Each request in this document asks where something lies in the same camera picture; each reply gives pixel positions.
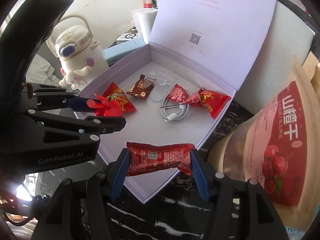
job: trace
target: red candy wrapper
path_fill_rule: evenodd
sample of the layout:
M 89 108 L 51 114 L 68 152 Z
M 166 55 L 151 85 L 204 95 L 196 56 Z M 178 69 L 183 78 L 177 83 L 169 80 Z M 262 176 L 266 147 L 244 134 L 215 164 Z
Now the red candy wrapper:
M 177 103 L 189 105 L 200 101 L 199 93 L 193 93 L 191 96 L 178 84 L 175 84 L 173 89 L 167 95 L 167 99 Z
M 231 99 L 230 96 L 222 95 L 211 90 L 205 90 L 204 88 L 201 88 L 198 93 L 201 100 L 191 104 L 191 106 L 207 107 L 213 119 L 217 118 L 228 100 Z
M 123 113 L 134 112 L 136 108 L 128 100 L 125 93 L 113 82 L 108 89 L 103 93 L 103 97 L 108 98 L 110 101 L 115 100 L 119 103 Z
M 131 161 L 127 176 L 135 176 L 153 171 L 178 168 L 183 173 L 192 176 L 190 150 L 193 144 L 173 144 L 153 146 L 150 144 L 127 142 L 131 153 Z

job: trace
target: brown candy wrapper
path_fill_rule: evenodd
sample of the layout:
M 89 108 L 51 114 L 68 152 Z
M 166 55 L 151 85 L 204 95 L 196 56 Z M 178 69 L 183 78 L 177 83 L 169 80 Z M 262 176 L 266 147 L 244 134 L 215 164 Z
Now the brown candy wrapper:
M 140 79 L 126 94 L 146 100 L 153 87 L 153 80 L 146 78 L 145 75 L 141 75 Z

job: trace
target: red fan toy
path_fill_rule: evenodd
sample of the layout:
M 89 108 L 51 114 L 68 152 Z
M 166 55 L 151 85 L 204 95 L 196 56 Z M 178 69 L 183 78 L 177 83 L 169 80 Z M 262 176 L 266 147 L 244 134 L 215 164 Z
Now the red fan toy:
M 87 101 L 87 105 L 96 108 L 94 112 L 96 116 L 122 116 L 121 106 L 116 100 L 109 101 L 107 98 L 94 94 L 101 103 L 97 103 L 92 99 Z

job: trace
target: cardboard box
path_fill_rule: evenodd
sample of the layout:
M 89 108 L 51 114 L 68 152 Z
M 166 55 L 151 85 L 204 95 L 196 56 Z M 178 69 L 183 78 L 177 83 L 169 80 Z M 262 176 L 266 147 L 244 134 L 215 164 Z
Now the cardboard box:
M 205 87 L 234 97 L 255 61 L 273 16 L 276 0 L 162 0 L 150 44 L 126 56 L 80 92 L 102 95 L 111 82 L 129 90 L 141 74 L 171 71 L 174 83 L 189 94 Z M 164 122 L 161 103 L 128 96 L 137 108 L 124 114 L 125 128 L 101 135 L 99 154 L 116 160 L 126 141 L 157 146 L 192 143 L 199 149 L 231 103 L 217 119 L 206 108 L 191 107 L 179 124 Z M 86 114 L 77 113 L 78 118 Z M 168 169 L 127 177 L 125 186 L 143 203 L 159 192 L 179 171 Z

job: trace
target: white device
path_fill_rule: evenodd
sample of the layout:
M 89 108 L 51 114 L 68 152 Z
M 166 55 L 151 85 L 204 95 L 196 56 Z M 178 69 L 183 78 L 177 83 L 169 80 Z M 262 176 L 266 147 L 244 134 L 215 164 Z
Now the white device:
M 94 40 L 86 18 L 81 14 L 69 14 L 59 23 L 69 18 L 80 18 L 86 27 L 74 25 L 63 31 L 55 42 L 50 36 L 46 43 L 61 61 L 63 79 L 59 85 L 65 87 L 70 84 L 72 89 L 82 90 L 108 68 L 108 63 L 99 42 Z
M 117 38 L 117 44 L 126 42 L 126 41 L 132 41 L 138 37 L 137 33 L 124 33 L 119 38 Z

